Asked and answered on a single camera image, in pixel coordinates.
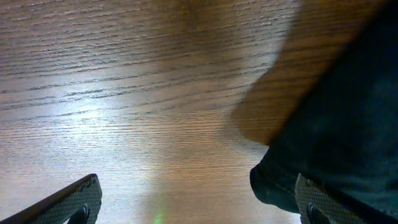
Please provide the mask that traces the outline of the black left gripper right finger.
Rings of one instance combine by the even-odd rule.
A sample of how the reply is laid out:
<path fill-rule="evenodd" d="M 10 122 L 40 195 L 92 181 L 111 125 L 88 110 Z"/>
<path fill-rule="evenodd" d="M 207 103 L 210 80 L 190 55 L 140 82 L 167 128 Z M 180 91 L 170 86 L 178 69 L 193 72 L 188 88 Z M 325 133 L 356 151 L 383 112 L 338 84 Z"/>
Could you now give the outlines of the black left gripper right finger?
<path fill-rule="evenodd" d="M 295 200 L 302 224 L 397 224 L 396 217 L 302 174 L 295 184 Z"/>

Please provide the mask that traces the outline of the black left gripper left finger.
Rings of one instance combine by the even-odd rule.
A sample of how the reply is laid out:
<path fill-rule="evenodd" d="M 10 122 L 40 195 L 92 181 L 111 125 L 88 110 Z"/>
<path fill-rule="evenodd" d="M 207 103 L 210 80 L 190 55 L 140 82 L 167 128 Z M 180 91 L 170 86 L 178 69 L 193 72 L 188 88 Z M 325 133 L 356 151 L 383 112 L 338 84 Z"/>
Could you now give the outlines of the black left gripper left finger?
<path fill-rule="evenodd" d="M 98 176 L 89 174 L 47 198 L 4 219 L 2 224 L 95 224 L 101 208 Z"/>

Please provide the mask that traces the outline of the black shorts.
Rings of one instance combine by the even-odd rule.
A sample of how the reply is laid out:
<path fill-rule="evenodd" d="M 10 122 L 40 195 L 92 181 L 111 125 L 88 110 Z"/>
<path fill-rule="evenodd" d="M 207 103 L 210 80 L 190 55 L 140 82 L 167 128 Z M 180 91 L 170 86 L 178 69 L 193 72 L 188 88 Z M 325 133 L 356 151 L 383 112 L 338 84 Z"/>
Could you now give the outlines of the black shorts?
<path fill-rule="evenodd" d="M 250 173 L 263 203 L 298 212 L 299 174 L 397 221 L 397 2 L 389 1 L 300 102 Z"/>

